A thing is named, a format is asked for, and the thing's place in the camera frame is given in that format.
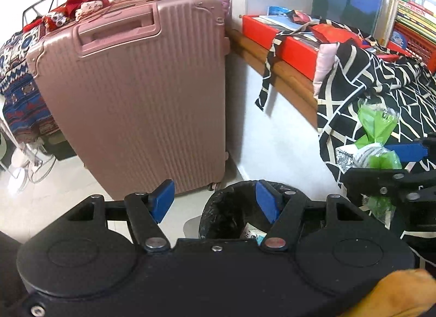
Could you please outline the person's right hand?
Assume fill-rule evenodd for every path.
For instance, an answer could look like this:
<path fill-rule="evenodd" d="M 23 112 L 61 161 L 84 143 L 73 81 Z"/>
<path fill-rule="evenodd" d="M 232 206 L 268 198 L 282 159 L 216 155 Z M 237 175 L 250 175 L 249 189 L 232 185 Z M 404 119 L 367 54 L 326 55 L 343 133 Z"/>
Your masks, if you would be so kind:
<path fill-rule="evenodd" d="M 341 316 L 420 316 L 434 305 L 434 277 L 423 269 L 398 270 Z"/>

